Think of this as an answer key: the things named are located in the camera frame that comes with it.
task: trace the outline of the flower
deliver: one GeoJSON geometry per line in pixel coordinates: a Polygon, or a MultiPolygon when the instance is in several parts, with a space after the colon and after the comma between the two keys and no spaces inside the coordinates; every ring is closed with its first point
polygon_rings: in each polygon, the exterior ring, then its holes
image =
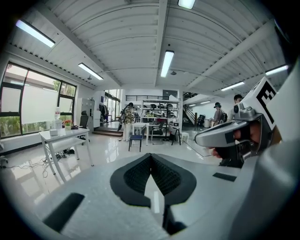
{"type": "Polygon", "coordinates": [[[65,124],[65,125],[71,125],[71,124],[72,124],[72,121],[71,121],[71,120],[65,120],[65,121],[64,121],[64,124],[65,124]]]}

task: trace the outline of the staircase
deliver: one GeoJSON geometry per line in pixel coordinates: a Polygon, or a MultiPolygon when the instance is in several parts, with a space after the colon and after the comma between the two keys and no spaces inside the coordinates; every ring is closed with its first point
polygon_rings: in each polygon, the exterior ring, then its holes
{"type": "Polygon", "coordinates": [[[117,131],[117,128],[99,127],[94,130],[93,134],[105,135],[111,137],[122,137],[123,131],[117,131]]]}
{"type": "Polygon", "coordinates": [[[189,119],[189,117],[187,116],[187,114],[185,113],[185,111],[183,111],[182,117],[186,118],[188,120],[188,122],[182,121],[182,125],[183,126],[194,126],[194,123],[192,123],[192,121],[189,119]]]}
{"type": "Polygon", "coordinates": [[[183,118],[186,118],[188,122],[182,121],[183,126],[195,126],[195,114],[189,109],[187,105],[183,106],[183,118]]]}

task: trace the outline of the fluorescent light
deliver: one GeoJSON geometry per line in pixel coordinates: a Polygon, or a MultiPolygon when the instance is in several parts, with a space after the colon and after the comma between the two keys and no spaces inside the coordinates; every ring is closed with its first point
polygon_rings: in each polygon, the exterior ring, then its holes
{"type": "Polygon", "coordinates": [[[57,92],[56,90],[52,90],[52,89],[49,89],[49,88],[43,88],[43,89],[46,89],[46,90],[49,90],[49,91],[52,91],[52,92],[57,92]]]}
{"type": "Polygon", "coordinates": [[[235,87],[240,86],[240,85],[243,85],[243,84],[244,84],[244,82],[238,82],[238,83],[236,83],[236,84],[234,84],[234,85],[231,85],[231,86],[229,86],[229,87],[223,88],[223,89],[221,89],[221,90],[222,90],[222,91],[226,91],[226,90],[228,90],[228,89],[235,88],[235,87]]]}
{"type": "Polygon", "coordinates": [[[178,5],[183,8],[192,9],[194,6],[195,0],[179,0],[178,5]]]}
{"type": "Polygon", "coordinates": [[[83,70],[87,71],[89,74],[93,75],[95,78],[99,80],[103,80],[103,78],[94,72],[92,69],[90,69],[88,66],[84,65],[83,63],[78,64],[79,67],[81,67],[83,70]]]}
{"type": "Polygon", "coordinates": [[[266,72],[266,75],[268,76],[268,75],[271,75],[271,74],[274,74],[274,73],[279,73],[281,71],[287,70],[288,68],[289,68],[288,65],[285,65],[285,66],[282,66],[282,67],[278,67],[276,69],[273,69],[271,71],[266,72]]]}
{"type": "Polygon", "coordinates": [[[169,67],[171,65],[173,56],[174,56],[173,51],[167,50],[165,52],[165,59],[164,59],[164,63],[163,63],[163,68],[161,69],[161,74],[160,74],[161,77],[166,77],[167,76],[167,73],[168,73],[169,67]]]}
{"type": "Polygon", "coordinates": [[[53,45],[55,44],[55,42],[48,38],[45,34],[37,30],[35,27],[31,26],[29,23],[26,23],[25,21],[18,20],[15,25],[23,31],[29,33],[36,39],[45,43],[49,47],[53,47],[53,45]]]}

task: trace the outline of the black chair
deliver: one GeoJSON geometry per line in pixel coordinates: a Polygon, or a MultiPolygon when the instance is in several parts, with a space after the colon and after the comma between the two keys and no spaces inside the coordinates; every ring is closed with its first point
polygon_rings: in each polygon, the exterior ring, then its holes
{"type": "MultiPolygon", "coordinates": [[[[89,117],[88,117],[86,111],[82,111],[81,112],[81,117],[80,117],[80,124],[79,124],[79,126],[81,126],[80,128],[86,129],[86,125],[88,124],[88,120],[89,120],[89,117]]],[[[85,138],[83,136],[84,135],[79,136],[79,138],[82,139],[82,140],[85,140],[85,138]]]]}
{"type": "Polygon", "coordinates": [[[130,136],[128,151],[130,151],[130,147],[131,147],[132,141],[140,140],[140,152],[141,152],[142,139],[144,138],[145,130],[146,130],[146,125],[144,127],[142,127],[141,135],[131,135],[130,136]]]}
{"type": "MultiPolygon", "coordinates": [[[[154,126],[152,127],[152,131],[151,131],[151,143],[152,143],[152,139],[153,139],[153,134],[156,134],[156,135],[163,135],[164,132],[163,132],[163,125],[164,125],[165,121],[162,121],[160,123],[159,126],[154,126]]],[[[160,144],[164,144],[162,141],[161,143],[153,143],[153,145],[160,145],[160,144]]]]}

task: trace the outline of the arched ceiling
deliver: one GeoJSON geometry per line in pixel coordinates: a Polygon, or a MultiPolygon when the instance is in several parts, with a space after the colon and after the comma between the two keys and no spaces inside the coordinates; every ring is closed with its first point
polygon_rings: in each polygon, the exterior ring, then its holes
{"type": "MultiPolygon", "coordinates": [[[[23,18],[55,45],[49,48],[18,28],[8,43],[105,89],[156,87],[226,95],[232,91],[221,88],[244,81],[234,91],[247,93],[265,71],[285,63],[273,17],[259,2],[196,0],[192,9],[177,2],[44,0],[23,18]],[[175,54],[162,78],[166,50],[175,54]],[[81,62],[104,80],[87,80],[81,62]]],[[[271,81],[280,86],[285,77],[278,74],[271,81]]]]}

